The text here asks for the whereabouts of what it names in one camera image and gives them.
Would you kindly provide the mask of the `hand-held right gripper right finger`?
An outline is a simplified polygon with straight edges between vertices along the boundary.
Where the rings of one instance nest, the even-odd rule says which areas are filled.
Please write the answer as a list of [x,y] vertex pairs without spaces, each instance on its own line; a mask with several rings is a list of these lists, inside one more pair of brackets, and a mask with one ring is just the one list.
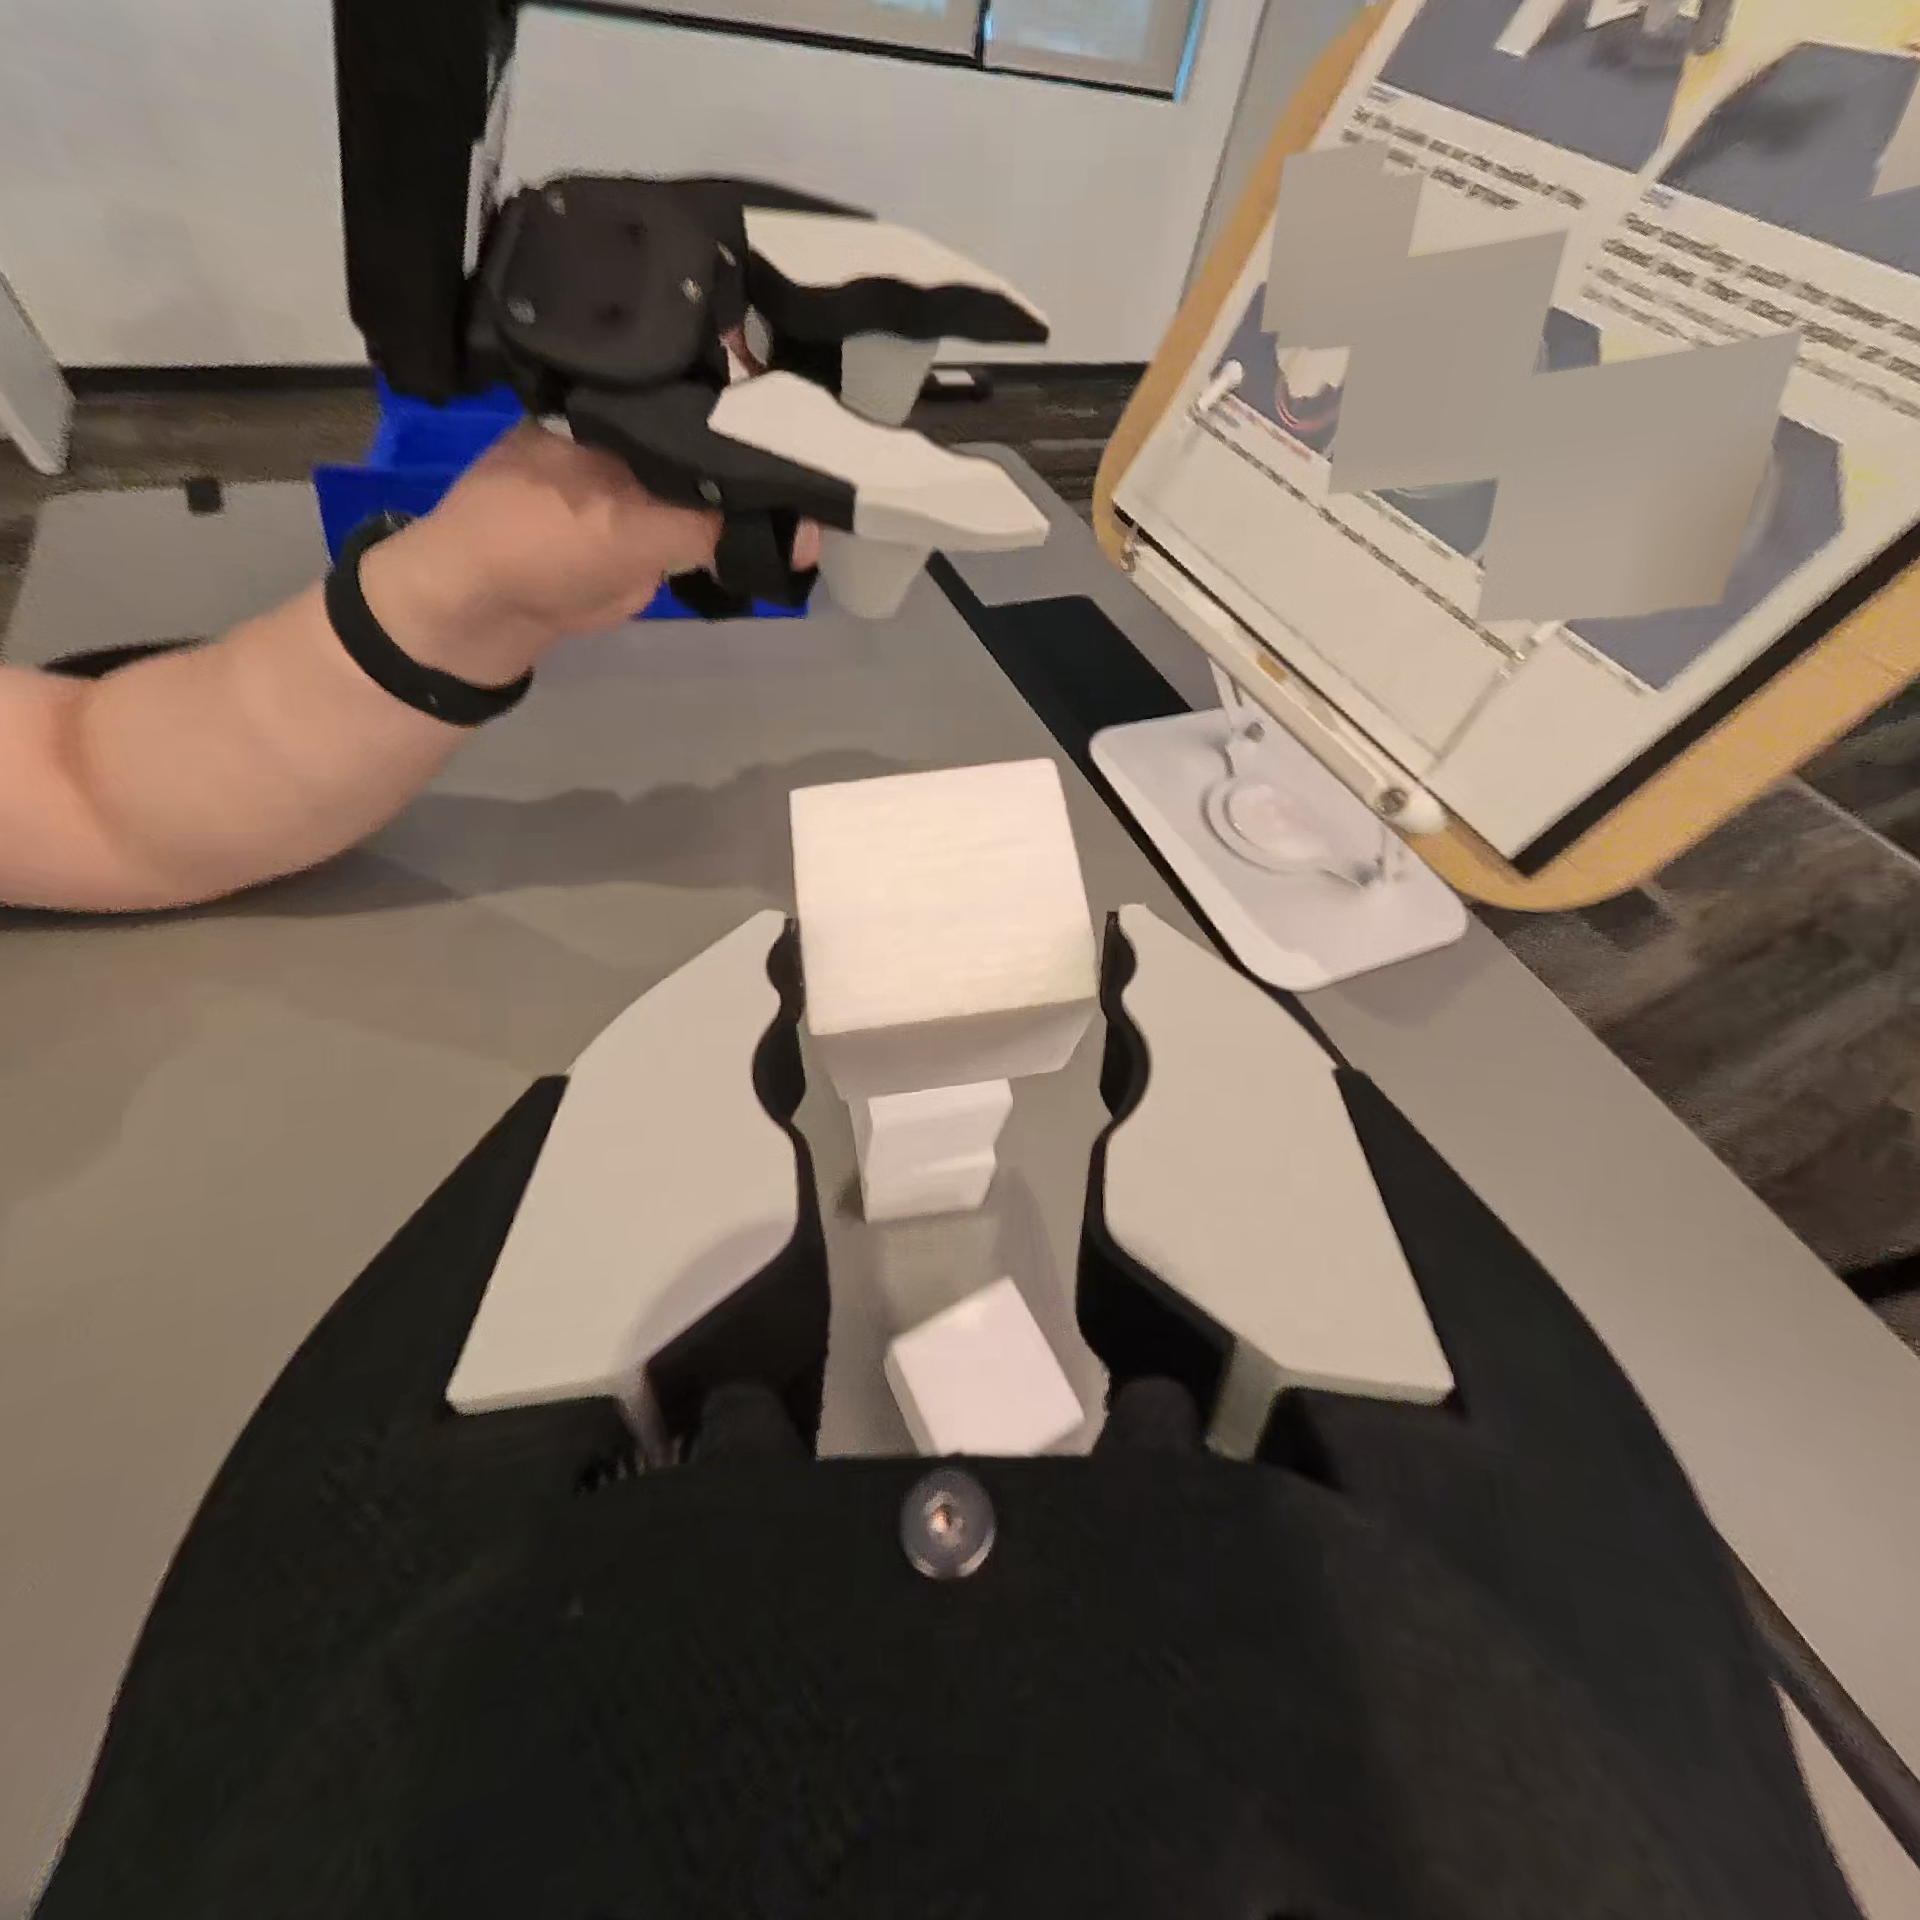
[[1075,1321],[1110,1402],[1170,1381],[1210,1428],[1234,1377],[1447,1402],[1457,1381],[1334,1053],[1280,1001],[1142,902],[1099,958],[1105,1125]]

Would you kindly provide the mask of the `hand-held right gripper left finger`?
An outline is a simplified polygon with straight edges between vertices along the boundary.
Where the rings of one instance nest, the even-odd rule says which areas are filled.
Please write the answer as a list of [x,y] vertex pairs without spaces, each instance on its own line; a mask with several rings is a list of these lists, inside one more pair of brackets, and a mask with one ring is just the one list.
[[817,1440],[831,1274],[795,1126],[801,1007],[801,930],[763,909],[588,1044],[448,1376],[452,1410],[614,1400],[646,1444],[687,1444],[715,1389],[759,1385]]

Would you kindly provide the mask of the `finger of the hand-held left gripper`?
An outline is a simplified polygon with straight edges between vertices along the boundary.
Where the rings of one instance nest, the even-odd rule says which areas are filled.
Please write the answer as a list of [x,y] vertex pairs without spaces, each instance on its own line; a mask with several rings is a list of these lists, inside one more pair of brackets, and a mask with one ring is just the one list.
[[820,574],[852,617],[891,617],[934,556],[1043,546],[1050,516],[995,461],[852,414],[798,374],[729,386],[708,414],[778,504],[824,530]]
[[745,207],[742,344],[866,420],[915,414],[945,344],[1030,346],[1050,318],[1009,279],[927,236],[818,207]]

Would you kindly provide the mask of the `person's left forearm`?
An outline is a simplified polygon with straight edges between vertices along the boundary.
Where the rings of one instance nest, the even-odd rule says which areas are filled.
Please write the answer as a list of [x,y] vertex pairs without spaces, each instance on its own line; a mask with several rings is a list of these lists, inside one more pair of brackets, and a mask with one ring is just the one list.
[[428,786],[463,732],[347,657],[308,588],[102,679],[3,673],[3,902],[203,905],[304,873]]

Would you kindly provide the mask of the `person's left hand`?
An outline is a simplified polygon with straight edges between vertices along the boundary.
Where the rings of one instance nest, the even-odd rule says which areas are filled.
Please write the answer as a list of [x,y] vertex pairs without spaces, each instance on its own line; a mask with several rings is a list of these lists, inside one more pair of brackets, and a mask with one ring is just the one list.
[[715,511],[666,502],[615,456],[523,422],[431,514],[375,541],[360,588],[409,657],[504,688],[705,568],[721,530]]

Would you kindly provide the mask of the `window with blinds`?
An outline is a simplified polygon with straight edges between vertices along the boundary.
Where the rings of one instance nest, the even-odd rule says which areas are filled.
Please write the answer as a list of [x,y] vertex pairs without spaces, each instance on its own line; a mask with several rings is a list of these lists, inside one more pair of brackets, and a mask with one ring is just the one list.
[[593,15],[855,57],[1177,101],[1204,2],[542,2]]

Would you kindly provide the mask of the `blue plastic bin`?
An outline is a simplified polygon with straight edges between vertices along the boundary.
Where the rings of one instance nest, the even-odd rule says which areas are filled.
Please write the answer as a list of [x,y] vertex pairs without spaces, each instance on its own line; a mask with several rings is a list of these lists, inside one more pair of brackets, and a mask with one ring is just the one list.
[[[434,405],[375,381],[378,418],[369,452],[355,464],[320,464],[311,472],[328,557],[339,560],[369,521],[407,521],[432,511],[450,487],[504,434],[526,418],[508,386]],[[738,599],[703,570],[662,583],[639,618],[806,617],[795,605]]]

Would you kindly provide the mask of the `black wrist band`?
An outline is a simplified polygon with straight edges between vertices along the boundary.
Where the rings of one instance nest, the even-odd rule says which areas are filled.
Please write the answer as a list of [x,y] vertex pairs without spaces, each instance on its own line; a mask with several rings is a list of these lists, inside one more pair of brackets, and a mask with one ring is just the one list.
[[396,641],[369,602],[364,561],[412,524],[409,514],[378,511],[352,528],[322,583],[326,617],[352,665],[396,704],[450,729],[481,729],[513,712],[532,689],[536,673],[483,685],[420,663]]

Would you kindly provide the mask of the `black upright post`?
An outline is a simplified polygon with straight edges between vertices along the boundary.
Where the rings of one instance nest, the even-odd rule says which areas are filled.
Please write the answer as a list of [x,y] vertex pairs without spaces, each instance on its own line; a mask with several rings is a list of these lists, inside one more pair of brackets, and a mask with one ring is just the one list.
[[406,398],[467,388],[471,186],[514,2],[335,2],[343,273],[374,369]]

